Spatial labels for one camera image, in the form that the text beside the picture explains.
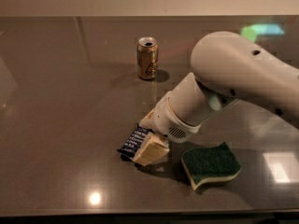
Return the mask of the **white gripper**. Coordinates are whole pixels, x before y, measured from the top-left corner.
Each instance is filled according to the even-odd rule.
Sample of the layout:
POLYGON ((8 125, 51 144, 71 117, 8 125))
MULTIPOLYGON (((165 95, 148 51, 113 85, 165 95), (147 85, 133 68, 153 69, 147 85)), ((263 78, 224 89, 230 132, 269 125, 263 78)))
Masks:
POLYGON ((169 152, 169 140, 186 142, 198 133, 205 121, 236 103, 236 99, 204 87, 196 80, 194 73, 189 73, 140 120, 140 127, 162 135, 148 133, 133 162, 147 166, 159 160, 169 152))

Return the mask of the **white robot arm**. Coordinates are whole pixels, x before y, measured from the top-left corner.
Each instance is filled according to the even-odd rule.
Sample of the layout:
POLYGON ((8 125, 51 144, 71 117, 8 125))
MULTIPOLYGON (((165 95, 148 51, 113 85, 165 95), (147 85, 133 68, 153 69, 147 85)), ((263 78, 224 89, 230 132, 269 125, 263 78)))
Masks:
POLYGON ((193 48, 192 71, 169 91, 139 126, 149 133, 133 162, 147 166, 183 143, 209 118, 243 100, 299 124, 298 69, 245 37, 230 32, 204 36, 193 48))

